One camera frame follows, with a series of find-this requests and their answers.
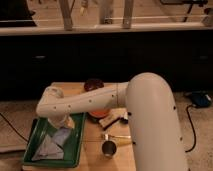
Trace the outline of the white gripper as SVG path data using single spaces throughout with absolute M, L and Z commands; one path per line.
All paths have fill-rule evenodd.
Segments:
M 69 115 L 64 116 L 49 116 L 48 122 L 56 129 L 65 127 L 72 129 L 74 127 L 74 121 Z

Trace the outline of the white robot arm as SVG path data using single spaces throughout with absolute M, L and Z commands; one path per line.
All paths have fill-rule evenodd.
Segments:
M 172 90 L 155 73 L 74 96 L 49 86 L 36 113 L 61 124 L 71 113 L 115 108 L 127 111 L 136 171 L 189 171 Z

